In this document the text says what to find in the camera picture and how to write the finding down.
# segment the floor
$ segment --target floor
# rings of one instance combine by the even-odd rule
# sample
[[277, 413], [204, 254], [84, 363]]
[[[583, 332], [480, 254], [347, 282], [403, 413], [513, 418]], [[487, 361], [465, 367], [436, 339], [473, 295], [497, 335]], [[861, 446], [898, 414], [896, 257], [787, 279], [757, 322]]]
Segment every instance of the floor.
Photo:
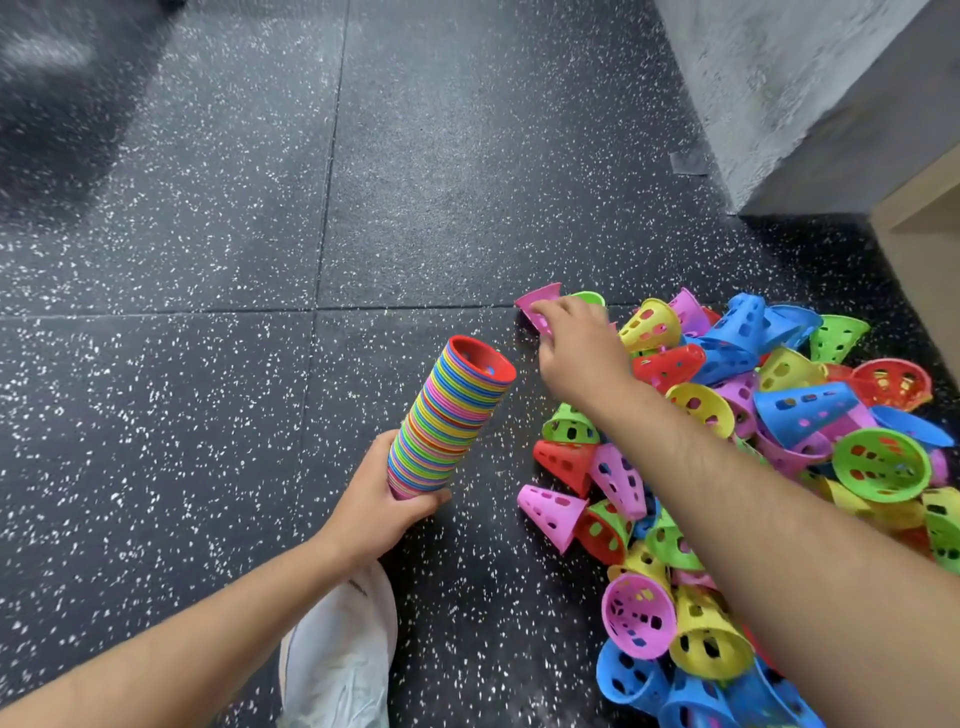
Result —
[[[0, 700], [319, 528], [445, 339], [519, 368], [385, 559], [391, 719], [627, 726], [602, 567], [517, 512], [556, 403], [512, 309], [686, 285], [862, 316], [956, 390], [856, 225], [747, 223], [644, 0], [20, 0], [0, 11]], [[220, 718], [269, 726], [273, 663]]]

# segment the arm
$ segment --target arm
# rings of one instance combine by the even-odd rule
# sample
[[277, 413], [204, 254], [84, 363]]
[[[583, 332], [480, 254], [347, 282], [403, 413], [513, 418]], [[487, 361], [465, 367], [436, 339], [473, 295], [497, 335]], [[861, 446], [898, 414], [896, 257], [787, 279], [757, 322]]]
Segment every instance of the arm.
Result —
[[601, 307], [535, 308], [554, 332], [540, 345], [551, 391], [635, 464], [827, 725], [960, 724], [960, 580], [634, 380]]
[[377, 437], [312, 539], [13, 703], [0, 728], [206, 725], [317, 601], [449, 500], [447, 490], [394, 500], [395, 436]]

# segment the hand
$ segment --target hand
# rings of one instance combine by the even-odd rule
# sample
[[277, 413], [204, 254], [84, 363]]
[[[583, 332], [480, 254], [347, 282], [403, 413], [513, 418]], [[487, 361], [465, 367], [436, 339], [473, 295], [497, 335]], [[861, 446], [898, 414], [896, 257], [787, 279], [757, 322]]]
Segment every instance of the hand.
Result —
[[407, 528], [450, 500], [446, 488], [409, 500], [394, 498], [387, 485], [387, 455], [397, 432], [376, 436], [326, 525], [314, 537], [328, 538], [351, 569], [382, 556], [396, 546]]
[[537, 301], [552, 336], [540, 339], [540, 374], [553, 396], [589, 413], [635, 380], [630, 356], [610, 328], [607, 309], [576, 296]]

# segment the plastic cone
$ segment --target plastic cone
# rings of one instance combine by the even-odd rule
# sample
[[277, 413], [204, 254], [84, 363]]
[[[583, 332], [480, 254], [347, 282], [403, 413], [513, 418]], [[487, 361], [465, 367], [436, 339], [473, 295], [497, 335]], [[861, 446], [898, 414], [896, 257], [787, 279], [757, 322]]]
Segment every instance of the plastic cone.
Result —
[[960, 573], [960, 492], [939, 488], [924, 493], [923, 501], [934, 560], [947, 571]]
[[670, 591], [670, 579], [667, 576], [666, 564], [654, 556], [642, 541], [633, 542], [627, 551], [627, 558], [623, 564], [616, 564], [607, 568], [607, 578], [614, 581], [627, 571], [641, 573], [660, 584], [665, 592]]
[[784, 389], [815, 387], [826, 382], [824, 371], [803, 354], [777, 347], [760, 367], [757, 389], [760, 392], [778, 392]]
[[700, 571], [704, 567], [665, 508], [661, 507], [660, 517], [647, 533], [644, 542], [650, 553], [668, 567], [689, 571]]
[[597, 445], [600, 443], [600, 432], [593, 423], [569, 404], [563, 403], [553, 417], [543, 424], [543, 439], [555, 443], [571, 443], [577, 445]]
[[734, 296], [727, 313], [701, 336], [705, 341], [732, 344], [756, 357], [764, 354], [763, 312], [766, 303], [761, 296], [740, 293]]
[[820, 434], [830, 440], [832, 443], [846, 437], [851, 432], [867, 427], [876, 427], [876, 420], [863, 402], [858, 402], [856, 406], [843, 417], [821, 428]]
[[744, 440], [749, 440], [756, 432], [755, 389], [756, 372], [744, 372], [742, 375], [732, 376], [713, 388], [713, 391], [730, 405], [733, 417], [736, 419], [733, 431], [737, 437]]
[[737, 728], [719, 687], [682, 669], [674, 673], [673, 687], [657, 720], [660, 728]]
[[736, 418], [725, 399], [703, 384], [678, 384], [666, 397], [696, 420], [710, 428], [714, 435], [726, 440], [733, 435]]
[[677, 587], [677, 639], [670, 657], [684, 672], [708, 680], [732, 680], [754, 662], [754, 649], [720, 607], [699, 587]]
[[918, 496], [930, 481], [930, 458], [915, 440], [880, 427], [852, 432], [836, 444], [837, 479], [858, 496], [897, 503]]
[[617, 705], [656, 717], [663, 707], [670, 683], [656, 660], [637, 660], [607, 640], [597, 657], [597, 685]]
[[625, 522], [608, 500], [591, 505], [577, 524], [576, 537], [587, 552], [606, 566], [622, 564], [634, 525]]
[[827, 500], [851, 516], [861, 519], [879, 531], [907, 531], [924, 525], [924, 507], [918, 500], [901, 503], [874, 503], [864, 500], [843, 484], [828, 477], [818, 477]]
[[647, 299], [620, 330], [620, 340], [628, 352], [658, 347], [671, 349], [680, 343], [680, 319], [669, 303]]
[[870, 324], [849, 316], [828, 315], [823, 319], [810, 334], [810, 359], [843, 364], [853, 345], [870, 330]]
[[833, 453], [830, 440], [819, 432], [811, 433], [794, 449], [782, 448], [761, 425], [756, 431], [756, 448], [781, 475], [796, 477], [806, 468], [829, 460]]
[[784, 346], [800, 330], [802, 325], [793, 319], [767, 308], [763, 311], [763, 344], [760, 353], [769, 353], [777, 347]]
[[546, 323], [546, 319], [543, 318], [543, 316], [531, 310], [530, 306], [537, 301], [556, 301], [560, 297], [560, 287], [560, 283], [550, 283], [549, 285], [544, 285], [542, 288], [538, 288], [536, 291], [525, 293], [514, 301], [514, 305], [519, 306], [520, 310], [523, 311], [530, 320], [530, 323], [534, 325], [534, 328], [540, 332], [540, 335], [550, 333], [550, 325]]
[[930, 375], [904, 359], [868, 361], [854, 369], [847, 382], [869, 407], [885, 404], [911, 412], [933, 399]]
[[587, 497], [590, 486], [593, 485], [589, 470], [596, 449], [595, 445], [569, 445], [538, 440], [534, 445], [534, 459], [579, 497]]
[[933, 474], [930, 476], [930, 485], [935, 488], [947, 485], [950, 477], [950, 467], [947, 462], [947, 454], [941, 449], [935, 449], [930, 456], [930, 466], [933, 468]]
[[646, 488], [643, 489], [643, 499], [647, 501], [647, 515], [639, 521], [634, 522], [635, 539], [643, 540], [646, 538], [647, 531], [654, 527], [654, 523], [660, 517], [660, 501]]
[[754, 396], [760, 421], [782, 447], [793, 449], [814, 432], [836, 422], [857, 405], [856, 395], [844, 382], [803, 389], [757, 392]]
[[792, 683], [760, 658], [727, 686], [727, 704], [740, 725], [825, 728]]
[[593, 454], [590, 476], [627, 521], [647, 515], [643, 498], [643, 479], [613, 443], [601, 445]]
[[667, 352], [639, 356], [632, 362], [634, 378], [645, 381], [665, 395], [670, 387], [690, 381], [707, 361], [697, 344], [687, 344]]
[[820, 368], [827, 378], [827, 381], [847, 381], [851, 374], [853, 374], [853, 367], [848, 367], [846, 364], [821, 362]]
[[713, 589], [718, 592], [716, 582], [706, 571], [684, 571], [683, 569], [671, 569], [670, 578], [678, 586], [685, 587], [703, 587], [704, 589]]
[[926, 526], [900, 531], [893, 536], [894, 540], [898, 543], [903, 544], [912, 551], [916, 551], [923, 556], [923, 558], [936, 562], [937, 559], [933, 555], [933, 546], [930, 543], [930, 534], [926, 530]]
[[733, 437], [732, 437], [731, 439], [733, 440], [733, 443], [736, 445], [736, 448], [737, 448], [738, 450], [740, 450], [741, 452], [746, 452], [748, 455], [750, 455], [751, 457], [756, 458], [757, 460], [759, 460], [759, 461], [760, 461], [761, 463], [763, 463], [764, 465], [770, 465], [770, 461], [767, 460], [767, 459], [759, 452], [759, 450], [757, 450], [756, 448], [754, 448], [754, 446], [751, 445], [750, 443], [748, 443], [746, 440], [741, 440], [741, 439], [740, 439], [739, 437], [737, 437], [735, 434], [733, 435]]
[[909, 435], [927, 452], [937, 448], [952, 448], [956, 444], [942, 428], [909, 412], [878, 404], [870, 408], [870, 413], [878, 425]]
[[582, 498], [554, 493], [536, 485], [524, 485], [516, 503], [560, 553], [565, 553], [573, 543], [577, 522], [588, 506]]
[[767, 656], [766, 650], [760, 646], [760, 643], [756, 639], [756, 635], [754, 635], [750, 627], [748, 627], [746, 624], [742, 622], [739, 624], [739, 627], [740, 627], [740, 631], [743, 633], [743, 636], [747, 638], [747, 642], [749, 642], [754, 647], [754, 653], [756, 654], [756, 656], [760, 660], [765, 662], [768, 666], [772, 667], [773, 669], [776, 669], [775, 667], [773, 667], [774, 665], [773, 662]]
[[670, 307], [677, 312], [680, 330], [687, 336], [703, 336], [713, 326], [707, 312], [697, 301], [696, 296], [685, 288], [680, 289]]
[[710, 386], [731, 376], [751, 372], [759, 361], [756, 354], [722, 341], [701, 338], [690, 343], [700, 346], [707, 355], [707, 362], [690, 380], [695, 384]]
[[810, 335], [824, 324], [824, 320], [819, 313], [798, 305], [779, 303], [770, 306], [767, 310], [774, 311], [800, 325], [800, 328], [790, 334], [789, 338], [783, 342], [782, 345], [787, 349], [799, 349], [810, 338]]
[[607, 300], [596, 291], [577, 291], [576, 293], [571, 293], [570, 295], [576, 296], [578, 299], [586, 301], [587, 303], [602, 305], [605, 308], [607, 307]]
[[704, 313], [707, 314], [707, 320], [710, 321], [710, 327], [711, 327], [711, 328], [712, 328], [713, 326], [715, 326], [716, 323], [717, 323], [718, 321], [720, 321], [720, 319], [723, 318], [723, 316], [721, 316], [719, 313], [717, 313], [717, 312], [714, 311], [712, 308], [710, 308], [709, 306], [706, 306], [706, 305], [704, 306]]
[[628, 571], [614, 579], [601, 602], [607, 636], [628, 655], [655, 660], [677, 633], [670, 593], [654, 580]]

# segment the left arm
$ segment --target left arm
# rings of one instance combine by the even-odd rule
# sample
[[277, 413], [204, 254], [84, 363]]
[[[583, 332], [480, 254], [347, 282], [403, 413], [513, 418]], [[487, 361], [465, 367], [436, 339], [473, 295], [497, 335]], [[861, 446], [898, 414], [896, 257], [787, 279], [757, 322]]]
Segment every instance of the left arm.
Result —
[[394, 500], [394, 437], [376, 438], [309, 541], [13, 703], [0, 728], [206, 725], [317, 601], [449, 500], [447, 490]]

